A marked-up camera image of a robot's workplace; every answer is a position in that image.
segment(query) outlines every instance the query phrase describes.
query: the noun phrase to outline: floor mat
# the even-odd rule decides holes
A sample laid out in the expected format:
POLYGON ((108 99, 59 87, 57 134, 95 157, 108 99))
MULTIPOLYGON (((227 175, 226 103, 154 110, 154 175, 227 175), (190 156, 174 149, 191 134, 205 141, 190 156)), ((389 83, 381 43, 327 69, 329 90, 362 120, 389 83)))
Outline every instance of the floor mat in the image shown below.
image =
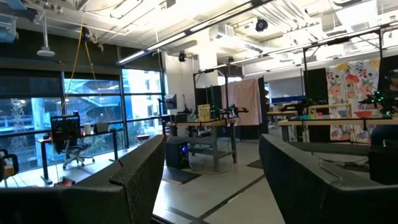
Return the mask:
POLYGON ((200 177, 199 174, 178 170, 174 168, 164 167, 162 180, 170 184, 186 184, 189 181, 200 177))
POLYGON ((258 169, 262 169, 262 164, 261 164, 261 160, 257 160, 254 162, 251 162, 248 164, 248 167, 253 167, 253 168, 258 168, 258 169))

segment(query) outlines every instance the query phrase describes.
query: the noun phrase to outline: computer tower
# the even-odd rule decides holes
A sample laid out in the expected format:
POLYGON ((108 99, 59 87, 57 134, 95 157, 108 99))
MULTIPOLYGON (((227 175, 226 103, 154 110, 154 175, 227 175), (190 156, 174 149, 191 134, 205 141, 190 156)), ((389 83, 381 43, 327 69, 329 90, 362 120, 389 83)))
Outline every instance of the computer tower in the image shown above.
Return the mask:
POLYGON ((170 139, 166 143, 166 165, 176 169, 189 167, 188 143, 170 139))

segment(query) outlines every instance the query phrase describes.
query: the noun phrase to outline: glass wall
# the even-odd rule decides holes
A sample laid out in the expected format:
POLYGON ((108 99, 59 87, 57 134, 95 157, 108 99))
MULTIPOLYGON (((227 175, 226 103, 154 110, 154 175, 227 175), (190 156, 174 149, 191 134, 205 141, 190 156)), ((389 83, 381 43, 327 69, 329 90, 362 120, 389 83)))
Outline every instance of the glass wall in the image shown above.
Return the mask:
MULTIPOLYGON (((75 73, 72 78, 66 72, 4 68, 0 74, 0 148, 18 156, 21 171, 41 167, 35 139, 50 132, 52 116, 78 111, 82 126, 108 122, 110 128, 122 129, 117 132, 118 149, 138 145, 137 136, 162 134, 159 72, 123 70, 123 85, 118 75, 96 74, 94 79, 92 74, 75 73)), ((86 155, 113 151, 111 134, 83 141, 91 144, 86 155)), ((46 145, 46 153, 48 164, 65 160, 51 145, 46 145)))

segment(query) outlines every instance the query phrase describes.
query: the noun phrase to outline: pink curtain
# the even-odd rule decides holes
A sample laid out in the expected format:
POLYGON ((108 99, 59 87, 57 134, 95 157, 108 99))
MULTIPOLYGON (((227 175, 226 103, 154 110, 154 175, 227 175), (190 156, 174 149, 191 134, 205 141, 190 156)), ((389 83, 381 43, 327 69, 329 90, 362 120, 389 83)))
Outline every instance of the pink curtain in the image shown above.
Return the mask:
MULTIPOLYGON (((226 108, 225 85, 221 86, 223 108, 226 108)), ((238 108, 247 108, 248 113, 240 113, 237 126, 260 125, 261 104, 258 81, 256 79, 242 80, 228 84, 229 105, 235 104, 238 108)))

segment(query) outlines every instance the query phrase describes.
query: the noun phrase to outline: red bowl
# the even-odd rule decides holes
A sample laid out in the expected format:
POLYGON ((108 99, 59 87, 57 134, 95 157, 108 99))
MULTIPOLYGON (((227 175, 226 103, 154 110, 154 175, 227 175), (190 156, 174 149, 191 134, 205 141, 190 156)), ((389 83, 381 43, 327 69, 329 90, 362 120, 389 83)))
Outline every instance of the red bowl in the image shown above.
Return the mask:
POLYGON ((372 115, 372 111, 357 111, 354 114, 359 118, 368 118, 372 115))

